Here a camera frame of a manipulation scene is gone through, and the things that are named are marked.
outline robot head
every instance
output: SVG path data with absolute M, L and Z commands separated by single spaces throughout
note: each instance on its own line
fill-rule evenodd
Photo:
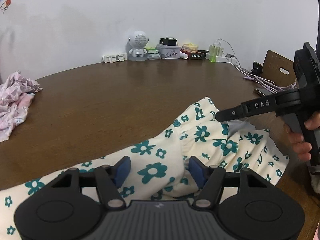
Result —
M 135 31 L 129 36 L 129 43 L 135 49 L 143 49 L 149 38 L 143 31 Z

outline brown tabletop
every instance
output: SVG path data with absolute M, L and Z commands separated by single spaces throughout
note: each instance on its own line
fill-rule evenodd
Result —
M 38 80 L 26 121 L 0 143 L 0 188 L 96 159 L 152 138 L 190 104 L 208 96 L 219 109 L 253 99 L 255 84 L 226 63 L 208 60 L 154 60 L 94 64 Z M 312 239 L 320 218 L 304 163 L 290 150 L 274 113 L 251 117 L 290 163 L 277 186 L 303 207 L 299 240 Z

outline ribbed gray surface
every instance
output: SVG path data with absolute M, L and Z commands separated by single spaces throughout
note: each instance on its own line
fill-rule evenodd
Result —
M 134 201 L 126 210 L 110 212 L 99 228 L 83 240 L 235 240 L 209 212 L 186 202 Z

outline white tube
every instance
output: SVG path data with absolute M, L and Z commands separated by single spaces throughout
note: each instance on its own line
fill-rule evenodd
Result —
M 180 58 L 188 59 L 188 54 L 180 52 Z

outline floral dress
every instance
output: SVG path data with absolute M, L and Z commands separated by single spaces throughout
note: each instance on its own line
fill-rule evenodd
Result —
M 129 156 L 131 171 L 119 189 L 127 204 L 136 199 L 193 201 L 199 189 L 188 171 L 191 156 L 228 172 L 250 168 L 275 185 L 289 158 L 276 148 L 269 130 L 255 130 L 253 125 L 241 121 L 220 123 L 215 119 L 217 111 L 211 99 L 205 97 L 189 106 L 158 136 L 74 167 L 88 172 L 104 164 L 114 165 L 123 156 Z M 1 240 L 20 239 L 13 221 L 15 209 L 61 172 L 0 191 Z M 221 201 L 236 191 L 236 188 L 225 189 Z M 98 201 L 94 188 L 83 188 L 83 194 Z

